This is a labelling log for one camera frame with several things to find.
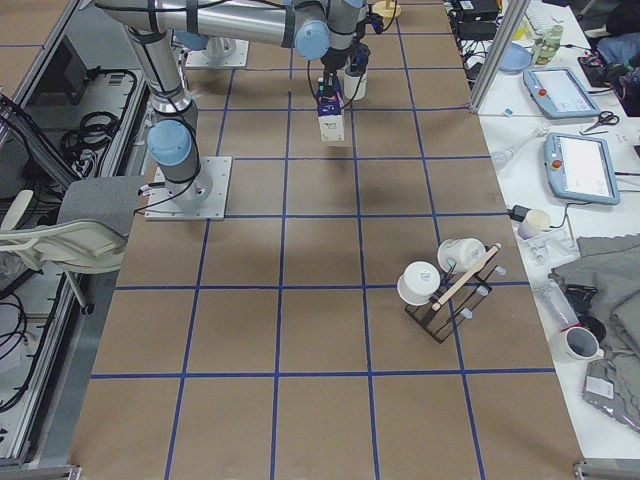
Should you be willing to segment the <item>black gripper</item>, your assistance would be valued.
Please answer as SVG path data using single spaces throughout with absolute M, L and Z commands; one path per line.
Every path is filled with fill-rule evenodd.
M 342 68 L 345 68 L 349 75 L 362 75 L 367 70 L 370 55 L 371 51 L 366 44 L 353 42 L 343 50 L 330 48 L 321 58 L 321 62 L 327 75 L 335 75 Z

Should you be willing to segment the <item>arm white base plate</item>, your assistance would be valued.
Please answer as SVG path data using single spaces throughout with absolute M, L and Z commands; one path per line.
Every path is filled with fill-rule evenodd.
M 190 50 L 185 68 L 190 70 L 228 70 L 245 68 L 249 42 L 222 37 L 211 37 L 204 50 Z
M 223 220 L 232 170 L 231 156 L 201 156 L 201 170 L 189 189 L 171 182 L 154 188 L 144 216 L 152 221 Z

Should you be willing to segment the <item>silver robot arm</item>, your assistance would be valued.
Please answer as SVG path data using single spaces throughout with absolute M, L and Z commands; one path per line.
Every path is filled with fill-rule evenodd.
M 323 73 L 312 89 L 320 136 L 341 142 L 344 109 L 366 91 L 370 50 L 365 29 L 384 29 L 365 1 L 99 1 L 121 23 L 151 90 L 158 122 L 147 136 L 157 163 L 143 215 L 149 220 L 221 220 L 232 159 L 203 156 L 196 142 L 198 111 L 185 87 L 169 33 L 277 45 L 318 60 Z

